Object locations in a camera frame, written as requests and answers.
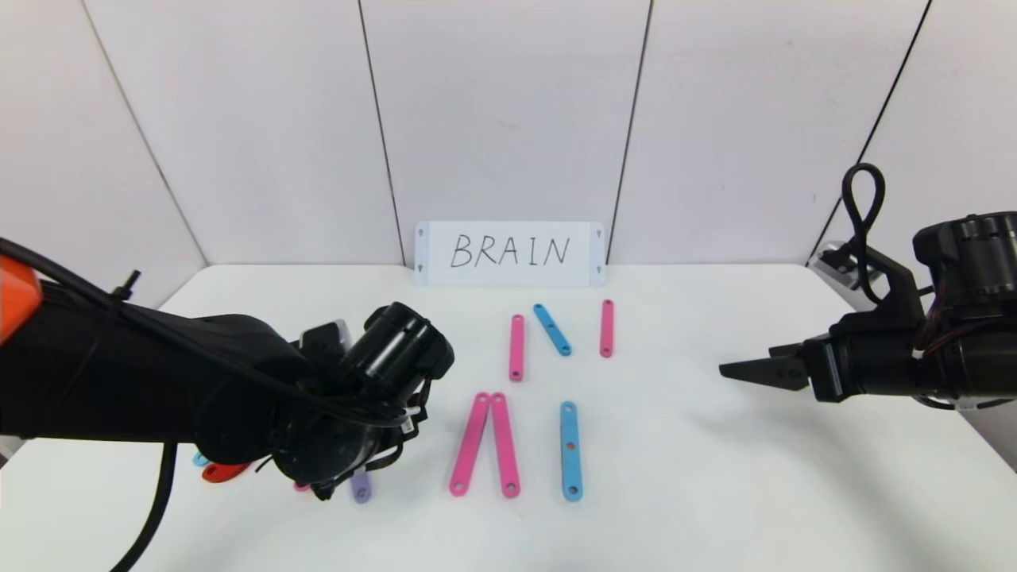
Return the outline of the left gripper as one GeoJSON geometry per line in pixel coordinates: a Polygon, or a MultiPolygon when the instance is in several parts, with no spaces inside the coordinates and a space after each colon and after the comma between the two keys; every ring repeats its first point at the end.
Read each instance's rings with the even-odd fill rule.
{"type": "Polygon", "coordinates": [[[345,484],[351,487],[352,496],[356,502],[366,502],[368,500],[368,474],[364,468],[346,471],[338,477],[327,479],[327,481],[312,484],[310,485],[310,491],[315,494],[317,499],[327,501],[334,496],[334,492],[338,488],[345,484]]]}

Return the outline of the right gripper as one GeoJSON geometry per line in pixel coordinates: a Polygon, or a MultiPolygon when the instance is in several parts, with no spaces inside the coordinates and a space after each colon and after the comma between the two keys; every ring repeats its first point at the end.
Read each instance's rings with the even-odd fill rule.
{"type": "Polygon", "coordinates": [[[909,396],[918,387],[911,374],[918,328],[915,323],[831,328],[803,344],[771,347],[767,358],[722,363],[719,373],[725,379],[787,391],[802,391],[811,383],[816,399],[829,403],[859,395],[909,396]]]}

